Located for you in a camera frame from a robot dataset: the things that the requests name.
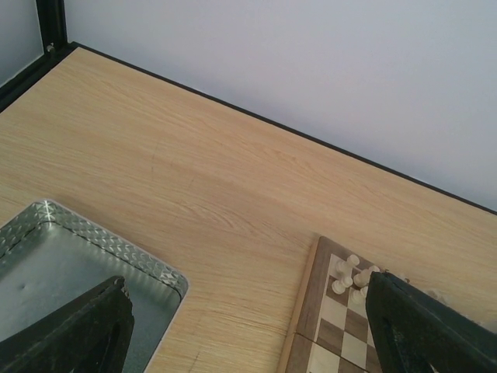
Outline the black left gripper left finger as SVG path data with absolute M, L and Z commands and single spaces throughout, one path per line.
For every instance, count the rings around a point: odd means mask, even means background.
M 126 281 L 113 276 L 1 342 L 2 372 L 121 372 L 134 329 Z

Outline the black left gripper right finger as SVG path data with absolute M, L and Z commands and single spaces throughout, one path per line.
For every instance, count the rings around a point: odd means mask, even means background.
M 496 334 L 395 275 L 370 276 L 366 311 L 383 372 L 495 372 Z

